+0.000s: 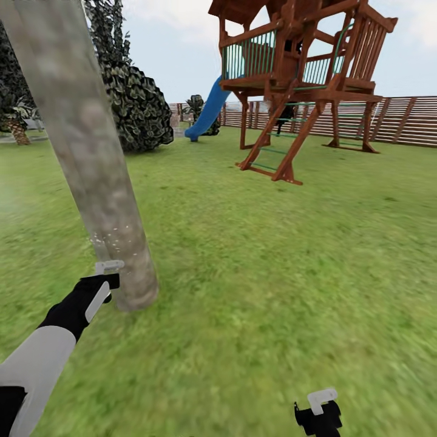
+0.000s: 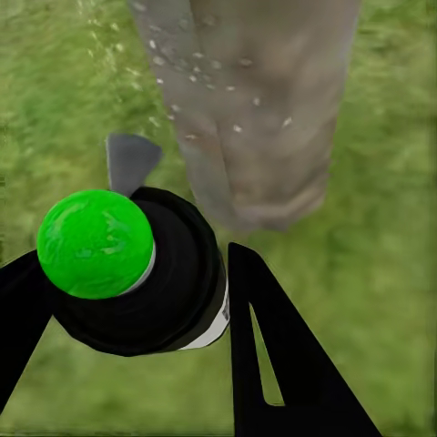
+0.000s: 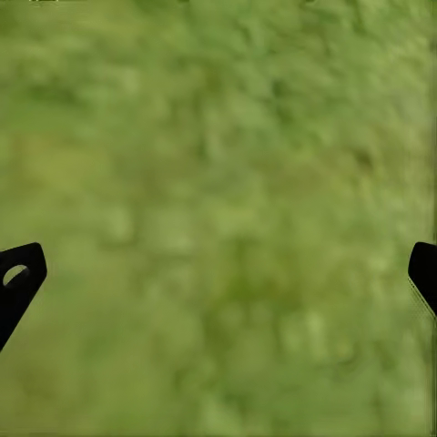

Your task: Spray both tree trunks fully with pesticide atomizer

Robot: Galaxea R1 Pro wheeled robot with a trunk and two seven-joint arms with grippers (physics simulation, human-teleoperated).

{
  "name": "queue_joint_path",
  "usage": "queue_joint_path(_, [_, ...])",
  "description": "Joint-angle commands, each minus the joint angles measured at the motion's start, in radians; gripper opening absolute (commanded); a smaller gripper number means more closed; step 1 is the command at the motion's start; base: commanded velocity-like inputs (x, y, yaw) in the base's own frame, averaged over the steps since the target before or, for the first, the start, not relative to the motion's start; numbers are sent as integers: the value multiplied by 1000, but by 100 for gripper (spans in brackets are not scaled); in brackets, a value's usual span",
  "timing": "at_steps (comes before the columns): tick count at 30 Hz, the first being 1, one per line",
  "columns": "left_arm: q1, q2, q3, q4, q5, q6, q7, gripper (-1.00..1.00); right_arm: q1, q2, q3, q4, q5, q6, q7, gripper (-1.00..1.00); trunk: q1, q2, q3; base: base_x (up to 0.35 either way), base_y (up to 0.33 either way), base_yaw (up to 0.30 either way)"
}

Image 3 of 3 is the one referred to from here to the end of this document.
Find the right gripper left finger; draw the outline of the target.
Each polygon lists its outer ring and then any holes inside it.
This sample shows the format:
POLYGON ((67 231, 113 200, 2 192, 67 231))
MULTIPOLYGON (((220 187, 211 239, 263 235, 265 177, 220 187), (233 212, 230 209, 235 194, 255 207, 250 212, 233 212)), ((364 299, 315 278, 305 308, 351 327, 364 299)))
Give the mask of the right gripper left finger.
POLYGON ((0 252, 0 351, 47 276, 39 242, 0 252))

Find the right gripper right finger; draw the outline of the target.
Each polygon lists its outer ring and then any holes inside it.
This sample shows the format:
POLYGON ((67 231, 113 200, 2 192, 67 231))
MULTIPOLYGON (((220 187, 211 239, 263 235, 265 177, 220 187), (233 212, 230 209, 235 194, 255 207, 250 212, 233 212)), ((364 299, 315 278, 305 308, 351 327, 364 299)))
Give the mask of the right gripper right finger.
POLYGON ((408 273, 437 316, 437 246, 417 242, 412 251, 408 273))

